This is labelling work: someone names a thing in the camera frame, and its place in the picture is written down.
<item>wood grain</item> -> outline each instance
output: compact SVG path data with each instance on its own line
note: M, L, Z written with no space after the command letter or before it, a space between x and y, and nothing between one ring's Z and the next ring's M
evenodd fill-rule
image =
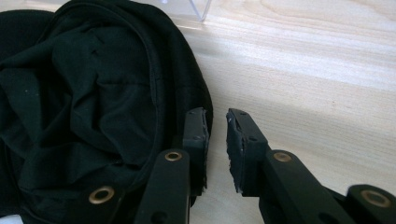
M208 190L192 224L262 223L258 200L236 194L228 171L230 107L324 186L344 194L367 183L396 195L395 1L213 0L204 23L176 23L215 107Z

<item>transparent container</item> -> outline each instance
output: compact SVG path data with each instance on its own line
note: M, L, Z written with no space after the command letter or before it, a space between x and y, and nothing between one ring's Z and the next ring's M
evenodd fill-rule
M160 8L172 19L183 21L203 21L211 0L134 0ZM25 0L32 8L54 11L68 0Z

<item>clamp jaw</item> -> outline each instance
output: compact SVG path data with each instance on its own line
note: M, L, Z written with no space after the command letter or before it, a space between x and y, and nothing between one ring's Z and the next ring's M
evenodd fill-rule
M272 150L251 116L230 109L227 152L237 192L260 197L267 224L395 224L396 198L356 185L343 196L320 185L292 153Z

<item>light wood surface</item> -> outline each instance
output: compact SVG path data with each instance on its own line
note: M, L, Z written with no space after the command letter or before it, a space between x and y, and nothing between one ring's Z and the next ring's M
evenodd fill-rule
M1 10L14 8L6 1ZM322 185L396 195L396 1L212 0L202 24L179 27L215 107L208 189L192 224L263 223L258 199L233 188L230 107L247 111L272 148L297 155Z

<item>black fabric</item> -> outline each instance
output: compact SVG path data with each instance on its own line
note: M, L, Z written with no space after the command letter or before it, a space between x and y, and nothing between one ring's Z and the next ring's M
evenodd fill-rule
M133 189L147 181L156 155L182 135L188 110L205 108L210 129L202 74L159 9L75 0L54 14L11 11L0 19L0 165L7 170L0 216L60 223L66 204L89 185ZM13 27L26 35L7 35Z

